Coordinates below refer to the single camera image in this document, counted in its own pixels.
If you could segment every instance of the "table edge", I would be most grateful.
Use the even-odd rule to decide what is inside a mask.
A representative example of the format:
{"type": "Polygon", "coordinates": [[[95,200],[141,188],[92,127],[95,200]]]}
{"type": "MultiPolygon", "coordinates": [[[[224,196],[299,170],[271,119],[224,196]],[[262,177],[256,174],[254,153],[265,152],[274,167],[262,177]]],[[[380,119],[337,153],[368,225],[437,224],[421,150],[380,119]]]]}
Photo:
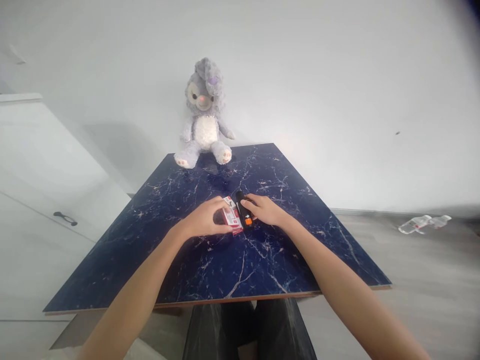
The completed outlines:
{"type": "MultiPolygon", "coordinates": [[[[372,290],[389,290],[391,285],[375,285],[370,286],[372,290]]],[[[286,298],[311,298],[318,295],[322,295],[322,291],[306,291],[306,292],[292,292],[292,293],[280,293],[272,295],[257,295],[257,296],[245,296],[245,297],[231,297],[231,298],[221,298],[221,299],[206,299],[206,300],[195,300],[195,301],[183,301],[183,302],[167,302],[167,303],[157,303],[153,309],[165,309],[165,308],[181,308],[194,305],[206,305],[206,304],[223,304],[223,303],[235,303],[240,301],[253,301],[253,300],[273,300],[273,299],[286,299],[286,298]]],[[[46,311],[45,316],[55,316],[55,315],[67,315],[67,314],[80,314],[86,312],[94,311],[104,311],[107,310],[107,307],[91,308],[91,309],[81,309],[81,310],[66,310],[66,311],[46,311]]]]}

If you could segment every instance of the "bunny ear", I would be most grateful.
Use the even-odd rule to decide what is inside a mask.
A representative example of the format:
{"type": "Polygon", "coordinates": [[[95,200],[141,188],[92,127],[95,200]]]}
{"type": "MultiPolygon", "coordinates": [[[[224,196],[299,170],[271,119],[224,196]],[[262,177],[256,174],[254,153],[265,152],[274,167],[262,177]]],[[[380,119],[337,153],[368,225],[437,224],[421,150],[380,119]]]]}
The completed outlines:
{"type": "Polygon", "coordinates": [[[207,62],[209,62],[210,60],[207,58],[207,57],[204,57],[202,60],[200,61],[197,61],[196,64],[195,64],[195,72],[198,73],[198,75],[200,75],[200,77],[203,79],[203,80],[206,80],[206,76],[205,76],[205,65],[207,62]]]}
{"type": "Polygon", "coordinates": [[[205,58],[205,84],[210,95],[220,96],[223,88],[223,78],[217,65],[209,58],[205,58]]]}

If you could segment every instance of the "white belly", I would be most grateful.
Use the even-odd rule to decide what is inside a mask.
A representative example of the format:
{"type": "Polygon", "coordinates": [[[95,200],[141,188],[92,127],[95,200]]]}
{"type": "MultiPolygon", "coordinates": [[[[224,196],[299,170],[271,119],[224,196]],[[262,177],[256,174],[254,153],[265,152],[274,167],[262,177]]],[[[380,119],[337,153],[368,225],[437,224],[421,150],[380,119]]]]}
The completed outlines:
{"type": "Polygon", "coordinates": [[[201,116],[195,121],[193,138],[203,150],[210,150],[210,146],[219,139],[217,120],[213,116],[201,116]]]}

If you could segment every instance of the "stuffed bunny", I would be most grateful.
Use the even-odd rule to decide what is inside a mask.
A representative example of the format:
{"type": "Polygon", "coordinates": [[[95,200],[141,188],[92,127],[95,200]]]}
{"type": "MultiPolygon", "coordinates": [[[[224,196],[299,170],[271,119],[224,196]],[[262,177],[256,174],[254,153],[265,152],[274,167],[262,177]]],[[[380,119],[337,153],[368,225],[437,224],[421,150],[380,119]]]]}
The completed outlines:
{"type": "Polygon", "coordinates": [[[222,119],[224,107],[223,83],[217,65],[204,57],[195,64],[185,90],[186,105],[191,111],[180,136],[186,148],[174,155],[182,168],[193,169],[200,153],[212,152],[216,161],[226,164],[232,159],[232,149],[220,140],[220,133],[235,139],[222,119]]]}

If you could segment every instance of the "blue marble table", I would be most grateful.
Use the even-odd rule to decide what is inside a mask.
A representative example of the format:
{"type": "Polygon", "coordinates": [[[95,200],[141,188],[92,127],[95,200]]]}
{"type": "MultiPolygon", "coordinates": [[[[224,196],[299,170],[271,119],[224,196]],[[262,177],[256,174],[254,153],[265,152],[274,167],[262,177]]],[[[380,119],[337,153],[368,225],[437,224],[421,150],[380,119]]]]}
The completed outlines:
{"type": "MultiPolygon", "coordinates": [[[[168,154],[44,309],[107,308],[168,230],[217,195],[267,195],[371,287],[390,280],[273,144],[238,146],[218,165],[202,154],[194,169],[168,154]]],[[[156,307],[311,296],[320,289],[298,250],[279,229],[255,221],[248,233],[192,238],[174,259],[156,307]]]]}

